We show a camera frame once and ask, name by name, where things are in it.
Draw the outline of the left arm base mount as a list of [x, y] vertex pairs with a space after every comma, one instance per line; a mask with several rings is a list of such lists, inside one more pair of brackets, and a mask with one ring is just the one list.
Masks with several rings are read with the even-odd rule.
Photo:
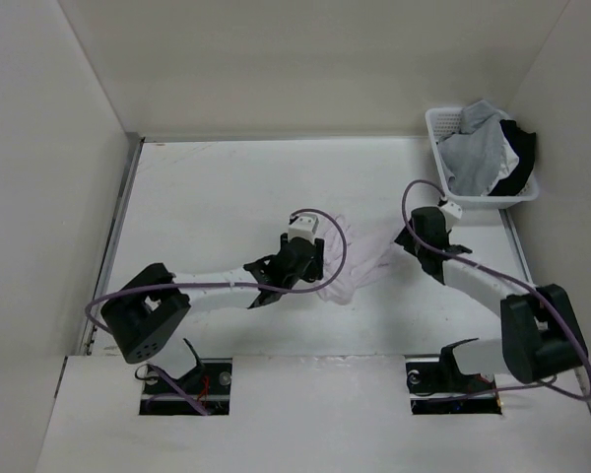
[[[204, 359], [204, 370], [186, 387], [186, 393], [198, 401], [210, 415], [230, 414], [232, 359]], [[142, 416], [200, 416], [179, 394], [146, 365], [134, 371], [142, 383], [139, 414]]]

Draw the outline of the pale pink tank top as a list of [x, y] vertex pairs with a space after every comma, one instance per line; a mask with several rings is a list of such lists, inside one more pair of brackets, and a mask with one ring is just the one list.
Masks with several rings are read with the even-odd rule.
[[398, 273], [404, 258], [395, 248], [400, 233], [398, 225], [384, 224], [374, 228], [354, 226], [344, 215], [333, 219], [342, 228], [347, 243], [346, 262], [339, 276], [316, 292], [324, 302], [349, 304], [358, 289]]

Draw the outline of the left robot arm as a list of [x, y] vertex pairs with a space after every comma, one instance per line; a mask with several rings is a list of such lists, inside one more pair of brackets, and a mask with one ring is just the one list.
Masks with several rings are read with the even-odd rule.
[[323, 277], [324, 240], [281, 235], [280, 250], [241, 268], [207, 275], [222, 288], [170, 288], [124, 295], [106, 302], [100, 313], [124, 360], [130, 365], [149, 363], [167, 374], [183, 393], [201, 381], [198, 355], [179, 328], [189, 313], [222, 308], [255, 309], [282, 296], [269, 287], [292, 289], [297, 282], [313, 283]]

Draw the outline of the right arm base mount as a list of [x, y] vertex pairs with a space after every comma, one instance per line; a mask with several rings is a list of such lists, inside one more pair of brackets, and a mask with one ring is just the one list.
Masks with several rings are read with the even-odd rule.
[[437, 356], [406, 360], [406, 384], [414, 415], [500, 415], [492, 374], [462, 373], [453, 347]]

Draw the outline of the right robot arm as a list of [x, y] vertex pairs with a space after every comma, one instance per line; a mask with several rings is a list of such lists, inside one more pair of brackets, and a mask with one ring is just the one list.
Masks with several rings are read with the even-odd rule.
[[460, 391], [475, 375], [499, 373], [532, 384], [582, 367], [588, 351], [566, 291], [556, 284], [535, 287], [483, 267], [471, 249], [449, 241], [460, 217], [454, 204], [415, 209], [394, 240], [432, 279], [499, 319], [498, 337], [461, 340], [440, 350], [439, 382]]

